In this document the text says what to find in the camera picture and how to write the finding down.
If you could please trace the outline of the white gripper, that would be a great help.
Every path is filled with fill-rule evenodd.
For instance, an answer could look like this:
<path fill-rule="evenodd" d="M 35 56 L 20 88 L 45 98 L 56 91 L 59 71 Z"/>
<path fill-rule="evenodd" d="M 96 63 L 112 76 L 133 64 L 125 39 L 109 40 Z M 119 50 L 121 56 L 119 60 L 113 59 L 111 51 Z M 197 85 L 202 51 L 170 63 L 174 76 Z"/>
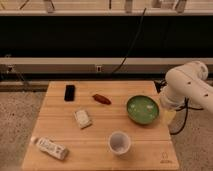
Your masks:
<path fill-rule="evenodd" d="M 173 90 L 169 86 L 165 86 L 160 92 L 160 103 L 161 105 L 168 109 L 164 111 L 163 120 L 169 125 L 174 117 L 176 116 L 176 111 L 173 109 L 177 109 L 184 103 L 185 97 L 175 90 Z"/>

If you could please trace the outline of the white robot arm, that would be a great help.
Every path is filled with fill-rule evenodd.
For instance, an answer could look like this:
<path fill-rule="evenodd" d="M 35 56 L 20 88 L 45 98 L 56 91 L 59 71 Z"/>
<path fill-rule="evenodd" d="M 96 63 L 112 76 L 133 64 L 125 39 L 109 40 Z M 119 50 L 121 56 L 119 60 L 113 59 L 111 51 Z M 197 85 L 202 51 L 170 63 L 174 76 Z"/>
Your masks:
<path fill-rule="evenodd" d="M 167 85 L 159 93 L 164 109 L 163 120 L 169 125 L 175 117 L 174 110 L 186 98 L 213 114 L 213 86 L 206 83 L 208 68 L 201 61 L 192 61 L 170 69 L 165 80 Z"/>

